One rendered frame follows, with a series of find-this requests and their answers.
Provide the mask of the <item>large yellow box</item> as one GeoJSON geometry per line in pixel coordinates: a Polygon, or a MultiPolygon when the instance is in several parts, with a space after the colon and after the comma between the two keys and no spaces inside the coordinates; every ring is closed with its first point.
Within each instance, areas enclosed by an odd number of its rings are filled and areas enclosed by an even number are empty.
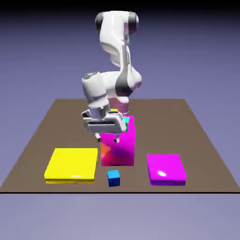
{"type": "Polygon", "coordinates": [[[97,148],[56,148],[44,173],[47,184],[93,183],[97,148]]]}

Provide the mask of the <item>small blue cube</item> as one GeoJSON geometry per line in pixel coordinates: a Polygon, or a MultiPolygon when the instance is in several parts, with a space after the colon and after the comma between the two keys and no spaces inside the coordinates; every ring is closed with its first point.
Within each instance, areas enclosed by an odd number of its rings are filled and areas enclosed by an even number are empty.
{"type": "Polygon", "coordinates": [[[118,170],[107,171],[107,179],[109,187],[120,186],[120,173],[118,170]]]}

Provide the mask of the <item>large tall magenta box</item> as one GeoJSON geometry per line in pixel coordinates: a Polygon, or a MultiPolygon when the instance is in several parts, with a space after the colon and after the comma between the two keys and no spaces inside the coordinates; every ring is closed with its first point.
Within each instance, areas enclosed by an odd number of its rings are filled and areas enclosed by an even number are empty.
{"type": "Polygon", "coordinates": [[[119,136],[119,142],[114,141],[115,134],[101,133],[101,165],[102,166],[134,166],[135,158],[135,120],[128,116],[127,131],[119,136]]]}

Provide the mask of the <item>large flat magenta box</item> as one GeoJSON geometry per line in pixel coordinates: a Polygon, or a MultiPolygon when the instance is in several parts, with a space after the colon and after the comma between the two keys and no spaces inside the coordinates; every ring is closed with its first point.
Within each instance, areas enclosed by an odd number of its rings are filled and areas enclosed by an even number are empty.
{"type": "Polygon", "coordinates": [[[186,172],[179,154],[147,154],[151,186],[184,186],[186,172]]]}

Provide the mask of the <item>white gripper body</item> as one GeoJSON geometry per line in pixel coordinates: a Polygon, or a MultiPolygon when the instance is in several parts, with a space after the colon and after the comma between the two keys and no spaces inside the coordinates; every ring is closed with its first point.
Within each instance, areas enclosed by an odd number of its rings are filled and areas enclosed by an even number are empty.
{"type": "Polygon", "coordinates": [[[90,133],[120,134],[127,129],[121,114],[107,114],[103,119],[83,118],[83,121],[90,133]]]}

